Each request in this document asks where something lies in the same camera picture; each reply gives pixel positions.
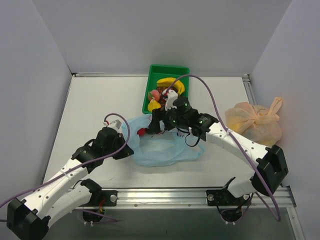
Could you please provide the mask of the yellow banana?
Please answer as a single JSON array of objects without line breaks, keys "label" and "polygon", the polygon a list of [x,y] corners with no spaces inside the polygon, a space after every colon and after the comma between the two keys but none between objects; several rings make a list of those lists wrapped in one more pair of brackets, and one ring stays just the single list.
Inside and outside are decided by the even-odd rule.
[{"label": "yellow banana", "polygon": [[[156,86],[159,88],[168,88],[175,80],[174,77],[162,78],[156,82]],[[176,90],[178,96],[181,96],[185,92],[185,85],[180,80],[177,80],[173,84],[173,88]]]}]

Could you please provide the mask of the red apple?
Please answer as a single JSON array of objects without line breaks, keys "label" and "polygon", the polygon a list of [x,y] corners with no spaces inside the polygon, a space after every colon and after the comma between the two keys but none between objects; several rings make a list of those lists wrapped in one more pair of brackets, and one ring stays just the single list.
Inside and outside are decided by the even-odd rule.
[{"label": "red apple", "polygon": [[138,131],[137,131],[137,135],[142,137],[144,136],[145,134],[148,133],[148,129],[147,128],[140,128]]}]

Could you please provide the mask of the blue printed plastic bag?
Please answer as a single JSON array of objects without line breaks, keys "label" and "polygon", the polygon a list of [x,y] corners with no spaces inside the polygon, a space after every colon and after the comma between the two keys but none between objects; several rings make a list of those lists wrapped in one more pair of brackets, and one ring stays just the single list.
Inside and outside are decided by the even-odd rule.
[{"label": "blue printed plastic bag", "polygon": [[198,138],[187,136],[177,129],[164,130],[164,123],[160,122],[159,134],[138,134],[147,128],[152,116],[144,114],[129,119],[128,125],[122,124],[121,130],[125,138],[130,136],[127,145],[133,150],[131,156],[134,162],[142,167],[164,167],[178,162],[194,161],[205,153],[205,146],[197,142]]}]

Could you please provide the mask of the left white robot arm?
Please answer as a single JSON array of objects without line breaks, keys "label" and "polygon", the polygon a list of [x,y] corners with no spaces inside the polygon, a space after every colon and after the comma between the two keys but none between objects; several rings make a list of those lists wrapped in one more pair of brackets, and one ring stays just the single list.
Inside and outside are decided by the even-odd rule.
[{"label": "left white robot arm", "polygon": [[101,201],[101,187],[86,176],[109,157],[115,160],[133,150],[115,122],[103,127],[96,138],[79,147],[50,180],[22,200],[15,197],[7,206],[6,226],[21,240],[41,240],[50,227],[73,209]]}]

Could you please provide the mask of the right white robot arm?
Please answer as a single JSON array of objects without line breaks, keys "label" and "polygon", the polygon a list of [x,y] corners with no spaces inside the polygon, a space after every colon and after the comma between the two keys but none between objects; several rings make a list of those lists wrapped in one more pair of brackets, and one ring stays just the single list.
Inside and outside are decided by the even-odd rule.
[{"label": "right white robot arm", "polygon": [[253,175],[232,177],[227,182],[221,197],[228,205],[234,204],[243,195],[255,192],[273,195],[289,172],[280,147],[267,147],[227,129],[217,118],[192,108],[186,97],[174,100],[170,109],[154,109],[148,133],[158,134],[161,131],[160,123],[164,124],[166,131],[177,129],[191,134],[198,141],[217,145],[253,169]]}]

